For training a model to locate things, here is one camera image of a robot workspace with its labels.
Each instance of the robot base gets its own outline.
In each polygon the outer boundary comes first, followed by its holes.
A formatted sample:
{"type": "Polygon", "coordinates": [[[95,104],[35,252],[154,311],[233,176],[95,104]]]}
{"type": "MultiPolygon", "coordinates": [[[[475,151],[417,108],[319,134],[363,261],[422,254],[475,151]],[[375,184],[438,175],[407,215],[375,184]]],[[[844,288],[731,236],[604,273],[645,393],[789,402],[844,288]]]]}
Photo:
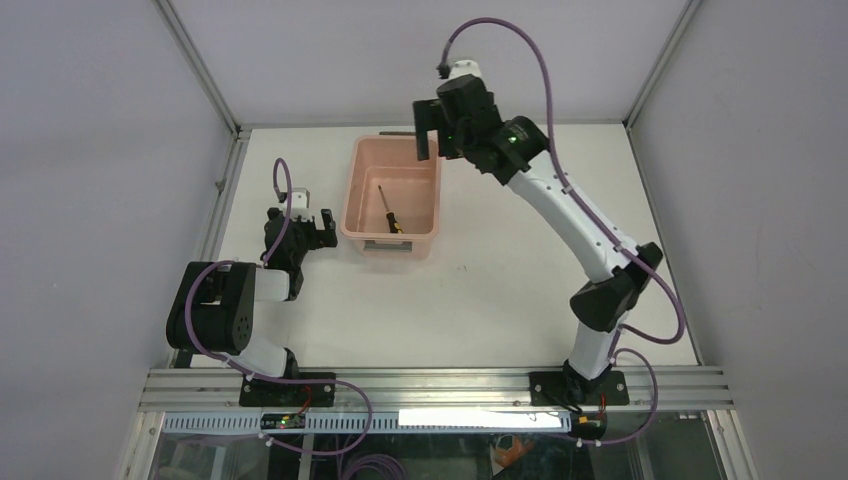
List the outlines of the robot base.
{"type": "MultiPolygon", "coordinates": [[[[530,372],[530,403],[538,407],[561,406],[568,408],[568,393],[566,389],[565,375],[563,372],[530,372]]],[[[630,395],[627,393],[627,384],[624,382],[624,373],[610,371],[591,392],[586,392],[585,401],[579,405],[571,406],[569,410],[579,406],[598,407],[601,405],[601,395],[605,398],[607,406],[629,405],[630,395]]]]}
{"type": "MultiPolygon", "coordinates": [[[[324,380],[336,379],[332,372],[309,372],[301,373],[298,380],[324,380]]],[[[300,408],[309,400],[312,391],[310,407],[332,407],[336,399],[336,385],[329,383],[316,383],[314,385],[280,385],[262,380],[242,380],[241,393],[239,394],[240,407],[287,407],[300,408]]]]}

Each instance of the white light strip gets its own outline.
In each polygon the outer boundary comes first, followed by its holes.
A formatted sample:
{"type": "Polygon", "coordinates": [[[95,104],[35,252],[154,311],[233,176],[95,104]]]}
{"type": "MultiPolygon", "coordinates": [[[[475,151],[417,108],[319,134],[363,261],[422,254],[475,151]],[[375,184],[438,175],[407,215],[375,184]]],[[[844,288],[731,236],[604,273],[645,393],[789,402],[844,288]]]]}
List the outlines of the white light strip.
{"type": "Polygon", "coordinates": [[[446,408],[412,408],[398,411],[402,427],[562,428],[555,412],[500,413],[446,408]]]}

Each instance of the red wire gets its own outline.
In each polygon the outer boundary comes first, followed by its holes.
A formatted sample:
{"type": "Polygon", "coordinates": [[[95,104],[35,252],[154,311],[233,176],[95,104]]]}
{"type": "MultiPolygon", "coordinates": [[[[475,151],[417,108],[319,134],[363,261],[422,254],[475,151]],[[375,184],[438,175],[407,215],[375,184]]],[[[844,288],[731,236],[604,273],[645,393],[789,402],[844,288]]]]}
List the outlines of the red wire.
{"type": "Polygon", "coordinates": [[[300,407],[300,410],[295,415],[300,415],[301,413],[305,412],[306,409],[309,408],[309,405],[312,403],[312,389],[309,387],[303,387],[303,389],[309,392],[309,398],[306,399],[306,403],[304,403],[303,406],[300,407]]]}

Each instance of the screwdriver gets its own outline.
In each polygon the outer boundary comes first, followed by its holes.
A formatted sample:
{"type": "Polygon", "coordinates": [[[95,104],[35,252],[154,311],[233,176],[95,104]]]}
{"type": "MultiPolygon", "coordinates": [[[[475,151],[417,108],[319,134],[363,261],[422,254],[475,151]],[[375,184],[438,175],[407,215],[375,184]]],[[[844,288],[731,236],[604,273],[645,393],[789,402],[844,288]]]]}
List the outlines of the screwdriver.
{"type": "Polygon", "coordinates": [[[383,193],[383,187],[377,185],[377,190],[380,191],[380,198],[383,199],[383,206],[386,207],[386,218],[389,220],[389,231],[392,233],[403,233],[400,224],[397,223],[394,212],[389,208],[389,203],[386,201],[386,195],[383,193]]]}

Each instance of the screwdriver handle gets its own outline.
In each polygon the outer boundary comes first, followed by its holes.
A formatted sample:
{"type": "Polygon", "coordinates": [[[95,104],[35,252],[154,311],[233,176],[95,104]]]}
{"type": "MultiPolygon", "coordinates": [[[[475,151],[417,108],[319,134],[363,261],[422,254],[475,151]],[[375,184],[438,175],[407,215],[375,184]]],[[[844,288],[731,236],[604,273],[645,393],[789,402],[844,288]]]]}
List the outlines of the screwdriver handle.
{"type": "Polygon", "coordinates": [[[394,212],[386,213],[386,218],[389,220],[389,231],[392,233],[403,233],[400,224],[397,223],[394,212]]]}

